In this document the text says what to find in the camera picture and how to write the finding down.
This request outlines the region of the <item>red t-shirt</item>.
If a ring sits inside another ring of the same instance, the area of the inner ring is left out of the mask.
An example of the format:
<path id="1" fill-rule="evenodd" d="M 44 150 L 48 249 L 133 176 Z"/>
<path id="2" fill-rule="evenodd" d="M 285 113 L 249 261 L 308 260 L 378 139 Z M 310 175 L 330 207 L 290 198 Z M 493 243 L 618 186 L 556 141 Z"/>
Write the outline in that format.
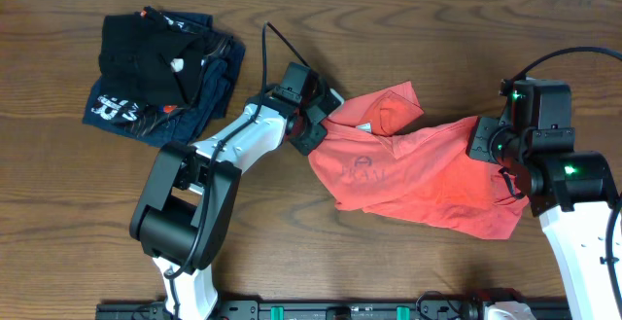
<path id="1" fill-rule="evenodd" d="M 423 114 L 404 82 L 349 99 L 324 120 L 328 134 L 308 159 L 336 209 L 510 238 L 528 202 L 511 195 L 499 165 L 467 156 L 476 117 L 405 132 Z"/>

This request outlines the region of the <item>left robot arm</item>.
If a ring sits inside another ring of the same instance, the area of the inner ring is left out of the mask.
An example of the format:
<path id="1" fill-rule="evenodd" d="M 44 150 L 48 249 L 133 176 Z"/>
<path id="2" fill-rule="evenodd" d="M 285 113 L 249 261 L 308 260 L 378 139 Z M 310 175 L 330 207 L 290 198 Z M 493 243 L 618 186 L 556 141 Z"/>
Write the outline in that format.
<path id="1" fill-rule="evenodd" d="M 263 155 L 291 143 L 302 155 L 327 135 L 322 122 L 344 103 L 310 67 L 290 63 L 242 114 L 212 137 L 158 152 L 129 225 L 163 278 L 163 319 L 207 319 L 217 307 L 211 264 L 222 248 L 242 175 Z"/>

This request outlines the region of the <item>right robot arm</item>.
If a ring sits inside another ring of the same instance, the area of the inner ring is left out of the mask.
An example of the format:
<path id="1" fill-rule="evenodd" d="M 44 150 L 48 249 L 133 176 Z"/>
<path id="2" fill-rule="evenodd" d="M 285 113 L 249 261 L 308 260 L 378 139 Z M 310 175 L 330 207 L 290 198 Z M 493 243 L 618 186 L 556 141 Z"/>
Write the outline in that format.
<path id="1" fill-rule="evenodd" d="M 574 149 L 570 86 L 504 80 L 497 118 L 480 117 L 466 153 L 497 164 L 510 194 L 527 198 L 561 272 L 574 319 L 621 316 L 621 195 L 605 157 Z"/>

